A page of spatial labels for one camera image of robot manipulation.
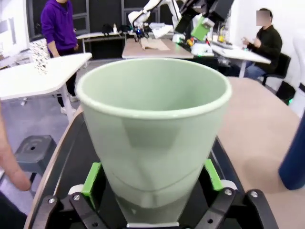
bolt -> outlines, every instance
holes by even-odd
[[[54,198],[49,199],[49,203],[50,203],[50,204],[51,204],[51,203],[54,203],[54,201],[55,201],[55,199],[54,199]]]
[[[226,189],[226,190],[224,191],[224,193],[227,194],[228,196],[232,195],[232,191],[229,190],[229,189]]]
[[[258,194],[257,194],[257,192],[252,191],[252,192],[251,192],[251,196],[253,196],[254,198],[256,198],[256,197],[258,197]]]
[[[79,200],[80,199],[80,195],[76,195],[73,197],[74,200]]]

water bottle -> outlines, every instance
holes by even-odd
[[[296,190],[305,185],[305,115],[295,134],[295,138],[285,156],[279,174],[283,184],[289,190]]]

purple hoodie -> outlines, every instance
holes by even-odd
[[[56,0],[49,0],[41,13],[42,34],[47,43],[55,41],[58,51],[72,49],[77,44],[72,16],[70,0],[67,1],[67,10]]]

person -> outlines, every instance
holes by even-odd
[[[48,0],[41,13],[41,30],[47,40],[51,58],[75,54],[78,50],[75,28],[73,25],[73,8],[70,0]],[[76,73],[66,82],[70,101],[76,102]],[[60,94],[57,95],[61,113],[67,114]]]
[[[0,104],[0,167],[16,188],[27,191],[31,183],[25,173],[18,165],[16,158],[11,150],[6,136],[5,126],[1,115]],[[26,215],[11,203],[6,196],[0,192],[0,228],[23,228]]]
[[[247,48],[269,60],[271,64],[248,62],[244,76],[256,80],[266,73],[275,71],[282,49],[282,39],[278,31],[272,25],[273,14],[270,10],[262,8],[256,12],[256,25],[262,26],[258,31],[254,43],[250,43],[245,37],[243,44]]]

white sneaker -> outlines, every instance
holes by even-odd
[[[77,98],[77,96],[75,95],[75,96],[72,96],[72,95],[70,95],[70,102],[71,103],[74,103],[74,102],[76,102],[76,101],[78,101],[79,99]]]
[[[76,110],[73,107],[72,107],[72,112],[73,112],[73,114],[76,112]],[[65,107],[61,107],[61,113],[64,114],[64,115],[67,114],[67,110],[66,110]]]

